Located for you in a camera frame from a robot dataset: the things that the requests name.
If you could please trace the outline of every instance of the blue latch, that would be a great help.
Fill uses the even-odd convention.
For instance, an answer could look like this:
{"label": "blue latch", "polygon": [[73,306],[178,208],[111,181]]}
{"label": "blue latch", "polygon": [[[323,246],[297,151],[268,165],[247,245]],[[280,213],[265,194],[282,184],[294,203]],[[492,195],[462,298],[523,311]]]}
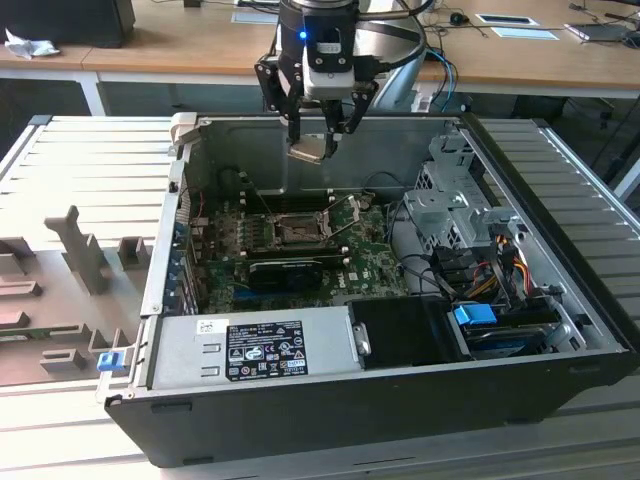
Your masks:
{"label": "blue latch", "polygon": [[491,305],[487,303],[466,303],[453,311],[458,325],[482,325],[498,323]]}
{"label": "blue latch", "polygon": [[99,372],[124,370],[124,352],[104,352],[98,357]]}

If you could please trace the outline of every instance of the sticker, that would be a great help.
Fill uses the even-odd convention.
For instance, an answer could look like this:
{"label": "sticker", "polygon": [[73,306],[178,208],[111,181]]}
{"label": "sticker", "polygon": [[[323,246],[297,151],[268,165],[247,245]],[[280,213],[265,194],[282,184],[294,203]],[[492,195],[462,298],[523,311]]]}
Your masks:
{"label": "sticker", "polygon": [[196,333],[198,335],[210,335],[212,333],[224,333],[224,329],[229,325],[226,318],[201,319],[196,323]]}
{"label": "sticker", "polygon": [[227,327],[226,376],[232,382],[307,375],[302,322]]}
{"label": "sticker", "polygon": [[339,43],[328,43],[328,42],[316,42],[316,50],[319,53],[336,55],[340,53],[342,49],[342,45]]}

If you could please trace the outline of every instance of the white paper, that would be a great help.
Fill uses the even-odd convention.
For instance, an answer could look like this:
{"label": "white paper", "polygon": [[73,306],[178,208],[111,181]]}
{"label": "white paper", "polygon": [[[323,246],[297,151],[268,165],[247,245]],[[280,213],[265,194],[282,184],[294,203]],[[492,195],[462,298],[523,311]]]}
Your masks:
{"label": "white paper", "polygon": [[14,55],[31,60],[33,57],[43,57],[60,53],[49,40],[27,40],[16,37],[5,29],[7,41],[4,46]]}
{"label": "white paper", "polygon": [[548,30],[535,30],[533,28],[507,28],[492,27],[493,30],[501,38],[526,38],[529,40],[559,40],[553,33]]}

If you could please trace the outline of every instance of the orange wire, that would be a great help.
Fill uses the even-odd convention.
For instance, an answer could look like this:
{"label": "orange wire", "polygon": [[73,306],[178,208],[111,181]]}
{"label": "orange wire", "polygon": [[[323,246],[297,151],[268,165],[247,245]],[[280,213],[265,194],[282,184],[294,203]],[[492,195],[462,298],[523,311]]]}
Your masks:
{"label": "orange wire", "polygon": [[524,290],[527,295],[531,292],[531,275],[529,269],[522,263],[516,261],[513,265],[522,272],[522,281],[524,283]]}

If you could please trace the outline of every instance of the yellow wire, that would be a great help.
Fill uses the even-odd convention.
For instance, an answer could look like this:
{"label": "yellow wire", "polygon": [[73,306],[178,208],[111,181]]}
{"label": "yellow wire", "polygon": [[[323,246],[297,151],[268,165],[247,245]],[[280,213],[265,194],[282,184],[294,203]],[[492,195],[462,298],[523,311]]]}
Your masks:
{"label": "yellow wire", "polygon": [[484,282],[482,285],[480,285],[478,288],[476,288],[473,292],[471,292],[469,294],[469,298],[475,297],[479,294],[481,294],[482,292],[484,292],[485,290],[489,289],[490,287],[492,287],[494,284],[496,283],[496,277],[493,276],[491,277],[489,280],[487,280],[486,282]]}

